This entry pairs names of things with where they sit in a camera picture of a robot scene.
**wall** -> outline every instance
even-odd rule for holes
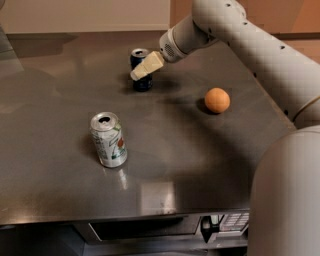
[[[10,33],[166,30],[170,0],[6,0],[0,24]]]
[[[320,32],[319,0],[238,0],[247,18],[270,33]],[[172,0],[171,23],[191,11],[192,0]]]

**can top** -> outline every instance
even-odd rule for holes
[[[149,54],[149,51],[143,48],[137,48],[131,52],[131,56],[136,58],[145,58],[147,57],[148,54]]]
[[[118,121],[119,119],[115,114],[102,112],[91,119],[91,128],[100,132],[109,131],[117,125]]]

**orange ball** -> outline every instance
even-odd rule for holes
[[[213,88],[206,93],[204,102],[209,110],[220,114],[229,108],[230,97],[224,90]]]

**aluminum can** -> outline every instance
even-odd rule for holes
[[[119,118],[102,112],[91,119],[90,131],[102,165],[113,168],[127,159],[127,149]]]
[[[130,63],[133,70],[149,54],[147,49],[138,48],[131,52]],[[138,81],[133,81],[133,88],[138,92],[148,91],[152,87],[152,75],[149,74]]]

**black can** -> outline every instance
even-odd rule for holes
[[[147,49],[135,49],[131,52],[130,63],[133,70],[142,60],[147,57],[149,51]],[[138,92],[148,91],[152,87],[152,75],[149,74],[138,81],[133,81],[133,88]]]

